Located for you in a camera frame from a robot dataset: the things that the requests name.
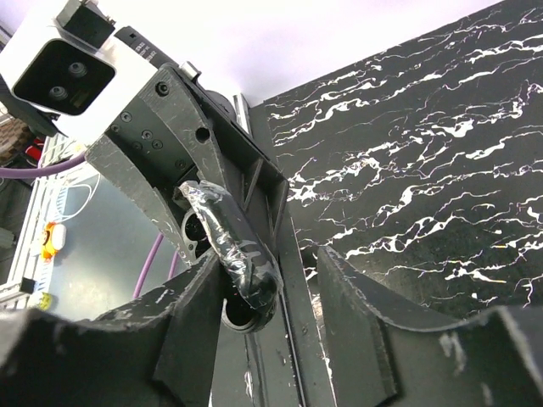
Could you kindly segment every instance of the black plastic wrapped object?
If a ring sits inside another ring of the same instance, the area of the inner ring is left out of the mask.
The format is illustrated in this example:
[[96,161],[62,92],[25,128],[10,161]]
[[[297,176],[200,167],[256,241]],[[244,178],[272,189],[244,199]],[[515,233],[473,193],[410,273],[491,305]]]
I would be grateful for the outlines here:
[[237,293],[259,316],[244,319],[240,314],[247,315],[247,310],[237,309],[232,314],[238,316],[238,321],[228,325],[241,332],[258,331],[273,317],[277,295],[283,290],[275,258],[226,189],[208,181],[186,181],[180,189],[202,222]]

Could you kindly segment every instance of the orange object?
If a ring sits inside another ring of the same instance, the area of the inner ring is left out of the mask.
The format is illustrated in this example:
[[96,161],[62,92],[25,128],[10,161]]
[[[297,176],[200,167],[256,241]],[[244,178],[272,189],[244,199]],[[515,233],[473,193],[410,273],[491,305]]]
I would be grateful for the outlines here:
[[47,263],[51,261],[56,253],[64,246],[64,242],[59,245],[55,242],[57,239],[53,239],[55,234],[61,233],[65,235],[64,225],[59,225],[55,222],[49,222],[45,226],[42,234],[42,259]]

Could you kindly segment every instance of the screw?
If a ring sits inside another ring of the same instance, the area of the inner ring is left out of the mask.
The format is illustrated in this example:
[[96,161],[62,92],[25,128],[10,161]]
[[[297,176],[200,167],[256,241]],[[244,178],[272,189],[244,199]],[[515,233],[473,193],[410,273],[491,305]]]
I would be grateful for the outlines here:
[[120,114],[120,119],[126,123],[132,120],[132,115],[128,112],[122,112]]
[[170,88],[166,85],[166,82],[159,82],[154,87],[154,90],[159,94],[159,96],[166,96],[170,93]]

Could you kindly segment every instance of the floor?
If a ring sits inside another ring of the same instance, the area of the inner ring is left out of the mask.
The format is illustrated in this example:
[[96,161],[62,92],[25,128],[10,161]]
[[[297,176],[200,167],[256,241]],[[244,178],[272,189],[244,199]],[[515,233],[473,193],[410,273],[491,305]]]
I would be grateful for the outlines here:
[[[0,185],[0,227],[19,235],[25,219],[31,190],[17,181],[5,180]],[[15,254],[12,248],[0,248],[0,284],[8,280],[9,269]]]
[[505,1],[255,110],[310,282],[329,244],[458,318],[543,304],[541,32],[541,2]]

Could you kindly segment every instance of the black connector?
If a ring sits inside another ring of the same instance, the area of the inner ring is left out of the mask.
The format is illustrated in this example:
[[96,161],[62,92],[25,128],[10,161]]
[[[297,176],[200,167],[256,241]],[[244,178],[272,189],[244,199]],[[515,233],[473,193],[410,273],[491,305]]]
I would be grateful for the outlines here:
[[113,33],[115,22],[88,0],[69,0],[57,16],[59,26],[87,44],[100,48]]

